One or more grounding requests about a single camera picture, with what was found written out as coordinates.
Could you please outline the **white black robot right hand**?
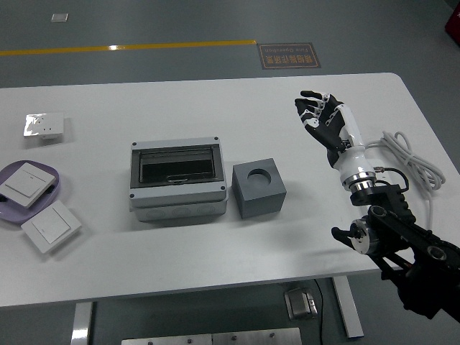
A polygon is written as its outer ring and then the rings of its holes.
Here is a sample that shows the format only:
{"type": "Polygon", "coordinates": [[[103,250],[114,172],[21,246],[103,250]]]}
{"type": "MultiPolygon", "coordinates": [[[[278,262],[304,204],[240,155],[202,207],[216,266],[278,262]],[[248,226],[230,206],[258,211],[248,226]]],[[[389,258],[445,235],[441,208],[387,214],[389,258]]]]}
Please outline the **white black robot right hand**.
{"type": "Polygon", "coordinates": [[[301,91],[295,106],[305,130],[327,150],[330,166],[340,173],[345,190],[373,187],[374,168],[351,109],[330,93],[301,91]]]}

